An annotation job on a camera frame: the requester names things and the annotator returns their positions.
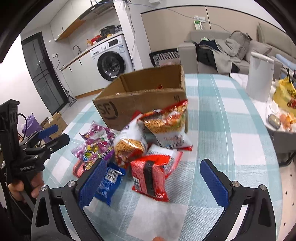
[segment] washing machine door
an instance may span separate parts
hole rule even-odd
[[[116,52],[103,53],[98,59],[98,70],[101,76],[108,81],[113,81],[123,74],[125,68],[123,58]]]

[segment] blue gripper pad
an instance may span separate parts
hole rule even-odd
[[[103,160],[96,166],[95,170],[88,177],[83,187],[80,189],[78,194],[78,206],[83,209],[91,203],[96,191],[103,178],[107,173],[107,163],[113,157],[114,151],[111,151],[105,156]]]
[[[204,160],[200,163],[200,174],[214,196],[217,204],[220,207],[228,207],[229,199],[226,187],[220,181],[219,177],[215,174],[209,164]]]
[[[56,133],[58,130],[59,130],[59,127],[57,125],[52,125],[49,128],[46,128],[45,130],[39,132],[38,138],[42,140],[50,136],[51,134]]]

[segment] white cylindrical container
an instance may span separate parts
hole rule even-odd
[[[258,101],[268,100],[274,75],[274,60],[256,52],[251,52],[247,94]]]

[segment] ceiling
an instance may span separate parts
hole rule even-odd
[[[30,32],[31,30],[50,23],[57,12],[68,2],[68,0],[54,0],[42,9],[24,28],[22,33]]]

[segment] black appliance on counter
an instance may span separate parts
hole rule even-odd
[[[102,28],[101,29],[102,37],[107,38],[108,34],[115,34],[115,29],[116,29],[115,25],[110,25],[110,26]]]

